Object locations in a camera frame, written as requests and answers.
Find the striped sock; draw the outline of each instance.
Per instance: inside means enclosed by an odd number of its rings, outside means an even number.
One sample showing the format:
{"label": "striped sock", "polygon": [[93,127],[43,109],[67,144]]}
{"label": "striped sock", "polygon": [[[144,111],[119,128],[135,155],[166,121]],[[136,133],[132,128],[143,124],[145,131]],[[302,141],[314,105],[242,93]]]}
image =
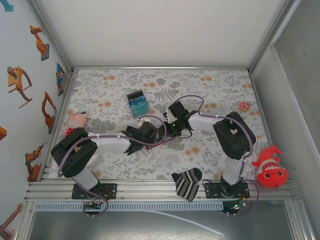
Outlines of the striped sock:
{"label": "striped sock", "polygon": [[184,199],[187,199],[189,202],[192,202],[198,192],[199,186],[194,182],[184,179],[182,176],[180,176],[175,183],[176,194]]}
{"label": "striped sock", "polygon": [[199,168],[192,168],[188,171],[180,173],[180,176],[189,182],[197,184],[202,178],[202,172]]}

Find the white cable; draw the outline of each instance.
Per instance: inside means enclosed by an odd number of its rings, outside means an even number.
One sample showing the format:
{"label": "white cable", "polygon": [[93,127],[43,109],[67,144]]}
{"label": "white cable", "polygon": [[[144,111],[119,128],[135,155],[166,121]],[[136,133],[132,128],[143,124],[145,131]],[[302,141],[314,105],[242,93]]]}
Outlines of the white cable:
{"label": "white cable", "polygon": [[187,223],[197,225],[198,227],[206,229],[206,230],[208,230],[208,231],[210,231],[212,233],[221,235],[223,237],[225,236],[223,233],[221,233],[219,231],[216,231],[216,230],[213,230],[212,228],[204,226],[204,225],[202,225],[200,223],[197,223],[195,221],[191,221],[189,219],[185,219],[185,218],[182,218],[182,217],[179,217],[179,216],[175,216],[175,215],[172,215],[172,214],[169,214],[169,213],[165,213],[165,212],[162,212],[162,211],[152,211],[152,210],[142,210],[142,212],[153,213],[153,214],[161,214],[161,215],[165,215],[165,216],[168,216],[168,217],[171,217],[171,218],[174,218],[174,219],[179,219],[179,220],[185,221]]}

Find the mounting plate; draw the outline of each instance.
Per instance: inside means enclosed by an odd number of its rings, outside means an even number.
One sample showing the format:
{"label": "mounting plate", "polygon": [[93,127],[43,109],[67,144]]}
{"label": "mounting plate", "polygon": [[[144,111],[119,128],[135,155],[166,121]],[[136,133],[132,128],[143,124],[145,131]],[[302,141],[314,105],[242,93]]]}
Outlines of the mounting plate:
{"label": "mounting plate", "polygon": [[[117,184],[115,183],[100,183],[98,185],[98,188],[94,189],[94,193],[100,194],[102,197],[104,197],[107,200],[110,199],[116,199],[117,195]],[[83,191],[77,184],[73,186],[72,190],[72,199],[85,199],[85,200],[91,200],[95,199],[96,197]]]}
{"label": "mounting plate", "polygon": [[[207,199],[223,199],[223,198],[228,199],[228,197],[225,197],[223,195],[220,185],[221,185],[220,182],[204,183],[206,198]],[[244,182],[239,186],[238,194],[235,194],[233,197],[230,197],[230,199],[241,199],[243,197],[245,197],[246,199],[250,198],[249,188],[246,182]]]}

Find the red stuffed animal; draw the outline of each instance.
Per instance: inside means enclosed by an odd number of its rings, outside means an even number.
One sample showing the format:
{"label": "red stuffed animal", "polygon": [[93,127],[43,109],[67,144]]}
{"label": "red stuffed animal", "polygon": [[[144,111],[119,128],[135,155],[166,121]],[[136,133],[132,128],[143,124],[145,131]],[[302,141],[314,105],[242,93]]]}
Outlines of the red stuffed animal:
{"label": "red stuffed animal", "polygon": [[279,164],[280,159],[274,154],[280,155],[281,151],[272,145],[261,151],[258,161],[252,162],[253,166],[259,167],[256,173],[258,182],[271,189],[281,187],[288,180],[288,171]]}

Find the floral tablecloth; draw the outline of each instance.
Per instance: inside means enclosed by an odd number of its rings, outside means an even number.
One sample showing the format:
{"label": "floral tablecloth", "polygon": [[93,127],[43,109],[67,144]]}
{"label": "floral tablecloth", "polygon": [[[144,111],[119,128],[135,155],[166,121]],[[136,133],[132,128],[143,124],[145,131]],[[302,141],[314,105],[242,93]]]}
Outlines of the floral tablecloth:
{"label": "floral tablecloth", "polygon": [[[138,126],[133,119],[126,95],[143,90],[150,106],[150,114],[161,117],[175,99],[187,94],[202,96],[202,112],[226,115],[240,113],[256,136],[253,156],[246,160],[243,176],[255,179],[257,168],[251,162],[268,146],[262,119],[247,71],[192,70],[192,69],[83,69],[78,72],[67,115],[87,112],[88,132],[114,134],[127,125]],[[238,105],[251,104],[247,112]],[[197,110],[197,98],[184,98],[182,104]],[[151,122],[158,126],[156,119]],[[199,168],[203,179],[219,179],[225,169],[227,156],[216,134],[193,131],[187,139],[175,138],[161,146],[147,150],[145,147],[127,156],[110,152],[99,156],[91,166],[99,179],[172,179],[172,173]],[[49,178],[57,178],[58,166],[52,163]]]}

